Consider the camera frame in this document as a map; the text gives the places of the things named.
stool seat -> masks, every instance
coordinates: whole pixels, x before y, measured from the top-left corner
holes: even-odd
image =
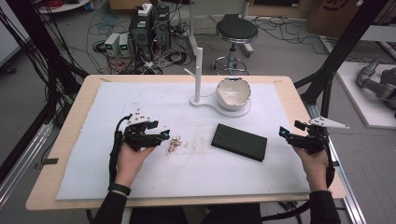
[[[250,21],[243,19],[227,19],[219,21],[216,27],[217,35],[236,44],[250,43],[256,39],[259,29]]]

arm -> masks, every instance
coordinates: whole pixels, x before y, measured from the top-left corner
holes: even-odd
[[[122,144],[117,161],[117,176],[114,183],[130,188],[143,165],[144,159],[154,148],[148,147],[142,151],[134,151],[127,144]],[[93,224],[121,223],[126,200],[126,194],[116,190],[110,191],[96,213]]]
[[[324,150],[308,155],[301,148],[293,147],[303,162],[306,179],[311,193],[311,224],[341,223],[332,199],[332,194],[326,185],[326,169],[329,164]]]

hand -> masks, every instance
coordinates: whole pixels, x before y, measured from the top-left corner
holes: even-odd
[[[327,190],[326,170],[329,165],[325,150],[309,155],[299,147],[293,147],[294,151],[303,162],[306,179],[309,183],[311,192]]]
[[[130,188],[137,173],[142,168],[145,158],[155,147],[147,147],[144,150],[134,151],[126,143],[122,143],[117,160],[116,184]]]

person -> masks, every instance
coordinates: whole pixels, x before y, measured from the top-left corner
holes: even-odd
[[[125,143],[120,148],[115,183],[126,188],[132,186],[134,178],[143,165],[145,158],[155,147],[134,151]],[[293,147],[300,157],[306,173],[311,193],[311,224],[341,223],[336,211],[332,194],[326,185],[327,154],[324,150],[308,155],[303,149]],[[122,222],[122,213],[127,201],[127,193],[113,189],[108,192],[98,209],[93,224],[115,224]],[[202,224],[215,223],[262,223],[259,203],[225,204],[210,206],[209,214]],[[181,206],[134,208],[131,223],[187,224]]]

black sleeve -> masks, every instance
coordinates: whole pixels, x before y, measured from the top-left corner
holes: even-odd
[[[341,223],[335,208],[332,194],[327,190],[315,191],[309,194],[311,209],[311,224]]]
[[[126,197],[110,191],[102,202],[92,224],[119,224],[125,208]]]

